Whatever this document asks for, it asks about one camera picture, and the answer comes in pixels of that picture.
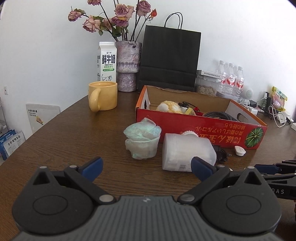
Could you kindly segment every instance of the open box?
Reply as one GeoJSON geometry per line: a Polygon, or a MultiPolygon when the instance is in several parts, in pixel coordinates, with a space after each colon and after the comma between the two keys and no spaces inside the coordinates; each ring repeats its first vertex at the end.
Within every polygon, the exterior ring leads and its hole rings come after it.
{"type": "Polygon", "coordinates": [[[161,127],[160,142],[163,142],[166,133],[181,134],[185,131],[194,131],[199,137],[208,138],[212,144],[220,145],[222,148],[238,145],[245,149],[257,149],[268,127],[233,100],[146,85],[136,105],[136,122],[145,117],[161,127]],[[226,112],[239,122],[156,111],[157,106],[166,100],[177,103],[189,102],[203,113],[226,112]]]}

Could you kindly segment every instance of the yellow mug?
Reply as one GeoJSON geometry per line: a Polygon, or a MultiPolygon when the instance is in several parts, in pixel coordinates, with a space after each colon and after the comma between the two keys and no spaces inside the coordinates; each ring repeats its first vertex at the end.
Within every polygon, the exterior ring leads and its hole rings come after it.
{"type": "Polygon", "coordinates": [[[89,84],[89,108],[93,112],[117,106],[117,83],[97,81],[89,84]]]}

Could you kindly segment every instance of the purple textured vase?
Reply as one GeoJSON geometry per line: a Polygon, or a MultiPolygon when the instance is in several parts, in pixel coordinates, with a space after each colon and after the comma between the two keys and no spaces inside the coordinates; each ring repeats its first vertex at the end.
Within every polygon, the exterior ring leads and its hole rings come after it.
{"type": "Polygon", "coordinates": [[[116,82],[118,90],[132,92],[137,89],[136,73],[140,70],[142,43],[118,41],[117,48],[116,82]]]}

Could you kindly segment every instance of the green label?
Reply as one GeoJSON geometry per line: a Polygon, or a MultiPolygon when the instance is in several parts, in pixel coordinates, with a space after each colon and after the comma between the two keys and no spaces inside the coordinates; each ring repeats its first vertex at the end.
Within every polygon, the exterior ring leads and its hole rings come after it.
{"type": "Polygon", "coordinates": [[[114,71],[114,69],[103,69],[103,71],[114,71]]]}

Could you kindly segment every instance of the barcode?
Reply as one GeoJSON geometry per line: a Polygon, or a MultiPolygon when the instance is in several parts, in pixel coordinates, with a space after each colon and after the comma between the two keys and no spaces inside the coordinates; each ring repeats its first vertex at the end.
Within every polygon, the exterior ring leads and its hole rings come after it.
{"type": "Polygon", "coordinates": [[[186,168],[186,165],[180,165],[180,167],[179,167],[179,172],[182,172],[182,171],[184,171],[185,170],[185,168],[186,168]]]}

